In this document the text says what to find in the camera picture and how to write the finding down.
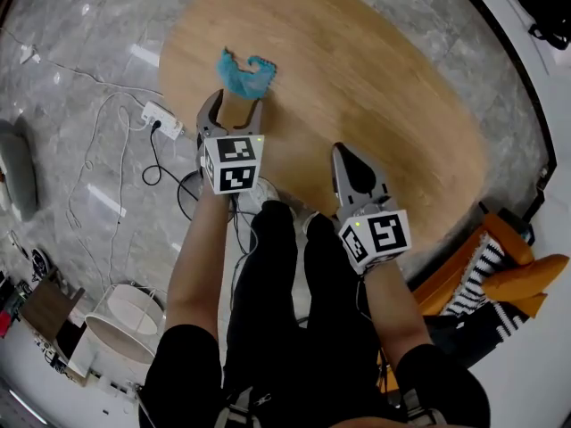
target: power strip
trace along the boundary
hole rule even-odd
[[[182,124],[177,121],[177,118],[161,108],[157,103],[147,102],[143,109],[143,114],[141,114],[141,118],[145,121],[145,124],[148,125],[152,125],[157,120],[160,120],[161,126],[159,127],[159,131],[172,140],[176,140],[183,130]]]

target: leg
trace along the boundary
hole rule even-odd
[[[228,389],[275,376],[299,333],[292,301],[297,246],[289,207],[282,202],[264,202],[252,221],[252,230],[258,244],[238,279],[228,326]]]
[[[311,291],[308,332],[321,385],[331,389],[329,404],[369,400],[369,395],[378,395],[375,385],[380,344],[373,324],[356,306],[359,277],[329,219],[316,216],[307,236],[305,275]],[[368,315],[364,287],[362,292],[360,307]]]

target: forearm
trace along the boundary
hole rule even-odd
[[[217,337],[228,204],[227,195],[215,195],[208,181],[204,183],[170,279],[166,328],[198,325]]]
[[[431,344],[418,304],[394,261],[379,265],[365,278],[368,308],[385,355],[393,369],[420,344]]]

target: white wall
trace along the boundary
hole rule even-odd
[[[536,257],[571,255],[571,78],[550,74],[516,0],[484,0],[517,49],[550,126],[558,168],[533,220]],[[571,267],[549,287],[539,316],[472,371],[488,392],[493,428],[557,428],[571,411]]]
[[[81,388],[56,373],[21,322],[16,322],[0,339],[0,369],[14,391],[34,409],[40,409],[40,415],[62,428],[138,427],[133,406],[121,395],[109,395],[96,384]]]

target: marble floor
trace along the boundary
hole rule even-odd
[[[157,69],[132,55],[130,48],[139,45],[159,54],[170,28],[190,1],[14,0],[4,26],[53,62],[104,81],[158,90]],[[364,1],[433,62],[476,115],[491,160],[482,198],[523,213],[534,198],[534,185],[547,153],[524,86],[480,14],[468,0]],[[130,112],[136,127],[140,110],[125,95],[113,97],[103,108],[93,135],[98,109],[117,89],[47,62],[20,65],[20,55],[20,45],[0,33],[0,118],[18,120],[27,129],[41,210],[26,224],[15,222],[10,215],[0,216],[2,266],[15,278],[30,277],[28,264],[7,238],[13,229],[22,244],[45,249],[72,284],[85,287],[87,301],[97,301],[101,281],[107,284],[109,279],[133,280],[166,290],[178,255],[176,248],[188,223],[178,210],[176,185],[171,179],[164,178],[156,187],[141,180],[142,170],[153,164],[148,132],[130,132],[120,172],[126,131],[118,113],[125,119],[125,112]],[[161,103],[153,94],[133,94],[143,103]],[[90,146],[92,136],[95,140]],[[172,143],[157,136],[156,142],[161,163],[176,176],[194,168],[192,141],[181,137]],[[92,168],[82,172],[73,190],[88,148]],[[89,187],[95,186],[117,202],[121,180],[126,215],[113,239],[110,261],[117,217]],[[78,219],[71,226],[69,205]],[[192,212],[193,204],[185,205]],[[242,207],[253,210],[247,199]],[[451,230],[441,247],[470,218],[467,215]],[[248,231],[243,223],[240,236],[245,243]],[[304,245],[301,234],[299,244],[300,248]],[[228,233],[219,313],[222,355],[229,317],[229,279],[240,255],[235,234]],[[413,276],[432,255],[402,261],[405,275]],[[298,273],[294,304],[302,316],[308,312],[310,297],[301,266]]]

